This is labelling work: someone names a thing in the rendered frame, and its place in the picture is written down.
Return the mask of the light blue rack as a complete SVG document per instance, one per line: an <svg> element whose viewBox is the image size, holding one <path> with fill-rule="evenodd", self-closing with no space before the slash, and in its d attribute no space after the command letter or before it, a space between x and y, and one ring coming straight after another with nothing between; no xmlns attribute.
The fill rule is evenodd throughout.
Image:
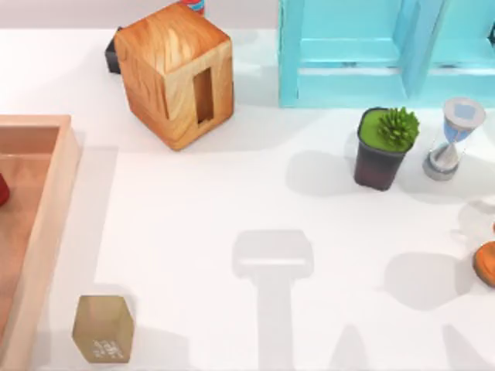
<svg viewBox="0 0 495 371"><path fill-rule="evenodd" d="M495 108L495 0L278 0L282 107Z"/></svg>

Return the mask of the salmon-coloured shallow box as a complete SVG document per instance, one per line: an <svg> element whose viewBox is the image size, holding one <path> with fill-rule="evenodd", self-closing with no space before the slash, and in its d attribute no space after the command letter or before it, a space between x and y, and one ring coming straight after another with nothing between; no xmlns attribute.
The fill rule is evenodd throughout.
<svg viewBox="0 0 495 371"><path fill-rule="evenodd" d="M29 371L79 161L70 116L0 114L0 371Z"/></svg>

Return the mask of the dark grey block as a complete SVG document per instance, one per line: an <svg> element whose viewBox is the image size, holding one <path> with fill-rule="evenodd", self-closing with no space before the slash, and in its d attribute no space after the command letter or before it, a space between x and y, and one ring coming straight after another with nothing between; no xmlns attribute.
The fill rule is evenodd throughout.
<svg viewBox="0 0 495 371"><path fill-rule="evenodd" d="M108 43L104 51L104 56L107 64L108 71L114 74L120 74L121 69L118 62L117 53L114 46L114 38Z"/></svg>

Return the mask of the green plant in dark pot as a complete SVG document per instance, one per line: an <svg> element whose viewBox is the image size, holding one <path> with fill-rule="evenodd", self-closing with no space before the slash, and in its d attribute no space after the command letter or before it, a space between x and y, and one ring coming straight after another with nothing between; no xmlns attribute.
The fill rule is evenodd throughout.
<svg viewBox="0 0 495 371"><path fill-rule="evenodd" d="M354 181L379 191L391 187L419 134L419 120L405 107L367 109L357 130Z"/></svg>

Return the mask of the red and blue can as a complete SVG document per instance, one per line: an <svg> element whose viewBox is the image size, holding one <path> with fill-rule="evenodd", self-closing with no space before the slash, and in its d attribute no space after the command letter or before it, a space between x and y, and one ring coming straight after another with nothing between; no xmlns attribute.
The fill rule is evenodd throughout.
<svg viewBox="0 0 495 371"><path fill-rule="evenodd" d="M188 6L194 12L204 15L206 0L179 0L179 1L184 5Z"/></svg>

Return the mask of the grey and blue hourglass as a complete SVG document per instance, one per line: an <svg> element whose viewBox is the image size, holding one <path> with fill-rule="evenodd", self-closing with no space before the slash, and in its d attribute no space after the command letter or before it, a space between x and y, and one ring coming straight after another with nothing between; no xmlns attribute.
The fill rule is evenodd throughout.
<svg viewBox="0 0 495 371"><path fill-rule="evenodd" d="M486 120L483 106L468 97L449 98L442 111L442 126L423 161L425 174L437 182L456 174L469 136Z"/></svg>

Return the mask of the small tan wooden block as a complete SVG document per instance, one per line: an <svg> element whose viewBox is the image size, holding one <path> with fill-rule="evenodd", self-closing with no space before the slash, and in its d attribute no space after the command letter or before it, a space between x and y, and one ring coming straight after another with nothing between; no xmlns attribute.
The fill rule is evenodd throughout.
<svg viewBox="0 0 495 371"><path fill-rule="evenodd" d="M82 295L77 303L72 339L89 363L127 363L135 322L120 295Z"/></svg>

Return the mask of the wooden box with slot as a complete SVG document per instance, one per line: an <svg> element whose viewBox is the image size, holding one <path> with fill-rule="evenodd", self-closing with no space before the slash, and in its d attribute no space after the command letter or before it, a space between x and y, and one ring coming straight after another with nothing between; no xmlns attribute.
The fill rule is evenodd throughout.
<svg viewBox="0 0 495 371"><path fill-rule="evenodd" d="M224 31L177 2L116 32L131 112L178 151L234 112L233 46Z"/></svg>

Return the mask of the orange round object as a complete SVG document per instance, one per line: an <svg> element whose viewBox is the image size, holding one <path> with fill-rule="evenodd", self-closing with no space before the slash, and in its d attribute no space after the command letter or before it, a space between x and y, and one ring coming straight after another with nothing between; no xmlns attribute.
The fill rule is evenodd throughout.
<svg viewBox="0 0 495 371"><path fill-rule="evenodd" d="M473 256L473 268L485 284L495 288L495 240L477 249Z"/></svg>

